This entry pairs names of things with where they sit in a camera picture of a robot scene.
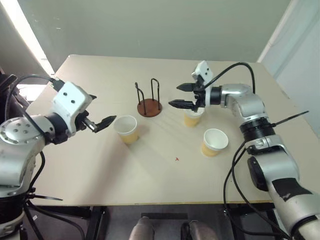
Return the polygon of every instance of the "paper cup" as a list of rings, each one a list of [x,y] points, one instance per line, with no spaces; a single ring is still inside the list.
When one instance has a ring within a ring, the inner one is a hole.
[[[213,157],[224,149],[228,143],[228,136],[223,131],[210,128],[203,135],[201,151],[207,157]]]
[[[138,139],[137,126],[137,119],[133,116],[126,115],[117,118],[114,121],[113,128],[124,143],[132,144]]]
[[[184,109],[184,124],[191,128],[196,126],[204,112],[204,107],[199,107],[197,112],[194,112],[191,109]]]

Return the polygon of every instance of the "table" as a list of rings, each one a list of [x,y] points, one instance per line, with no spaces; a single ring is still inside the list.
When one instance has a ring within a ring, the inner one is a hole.
[[[168,104],[173,99],[194,99],[192,93],[179,91],[176,86],[193,82],[191,73],[198,62],[70,55],[56,76],[97,96],[87,109],[89,118],[99,122],[110,115],[132,115],[138,120],[140,137],[134,144],[125,145],[112,124],[99,133],[86,129],[63,144],[45,147],[46,166],[36,181],[36,192],[63,201],[34,199],[33,202],[55,206],[222,203],[223,182],[233,154],[243,141],[236,119],[230,110],[211,106],[195,128],[188,128],[183,124],[183,111]],[[215,75],[232,63],[208,62]],[[264,66],[250,65],[256,78],[256,93],[263,99],[270,121],[278,122],[297,114],[297,108]],[[163,109],[158,116],[145,118],[137,112],[135,82],[145,98],[150,98],[151,78],[160,82]],[[249,71],[236,67],[221,77],[216,86],[230,83],[251,85]],[[47,86],[29,107],[29,113],[48,113],[55,94]],[[200,152],[203,133],[209,128],[221,129],[229,137],[228,147],[212,158]],[[318,181],[314,181],[320,169],[319,140],[310,126],[299,117],[276,127],[275,131],[299,165],[301,184],[320,192]],[[240,188],[254,203],[270,202],[268,193],[254,187],[247,159],[245,154],[236,167]],[[227,201],[243,202],[230,182]]]

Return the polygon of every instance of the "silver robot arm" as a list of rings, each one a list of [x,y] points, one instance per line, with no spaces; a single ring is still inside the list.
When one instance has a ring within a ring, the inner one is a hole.
[[[247,163],[253,184],[269,193],[284,227],[294,239],[320,239],[320,197],[300,186],[298,165],[275,133],[261,98],[244,84],[204,89],[213,77],[205,61],[198,64],[192,76],[196,83],[184,83],[177,89],[194,92],[196,103],[173,100],[169,104],[194,111],[208,105],[230,109],[251,155]]]
[[[95,124],[87,118],[86,108],[96,97],[71,82],[52,81],[58,93],[50,114],[31,116],[45,135],[25,117],[0,125],[0,238],[12,235],[21,225],[36,156],[43,148],[50,143],[61,144],[86,127],[97,133],[116,118],[109,116]]]

